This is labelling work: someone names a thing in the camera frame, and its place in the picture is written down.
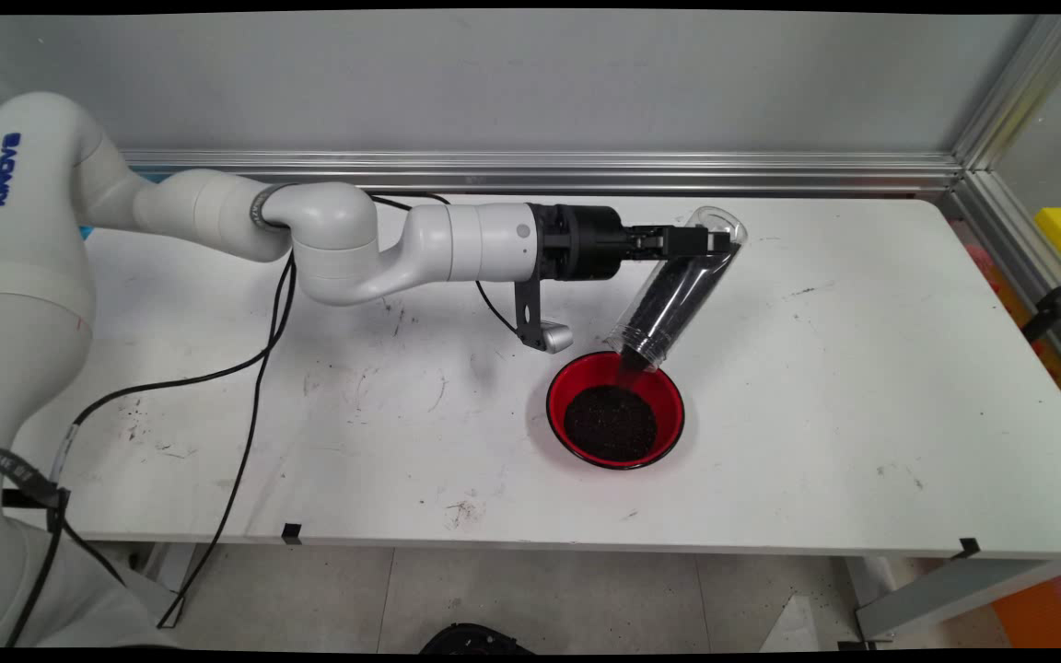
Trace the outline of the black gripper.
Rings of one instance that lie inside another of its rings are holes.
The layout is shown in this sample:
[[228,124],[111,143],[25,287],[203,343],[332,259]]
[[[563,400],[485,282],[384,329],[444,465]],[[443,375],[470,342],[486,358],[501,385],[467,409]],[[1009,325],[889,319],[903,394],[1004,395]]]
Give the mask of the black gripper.
[[[536,277],[540,280],[603,281],[619,272],[630,240],[613,207],[532,204],[530,214],[538,230]],[[728,231],[700,226],[634,226],[631,239],[632,261],[712,259],[736,251]]]

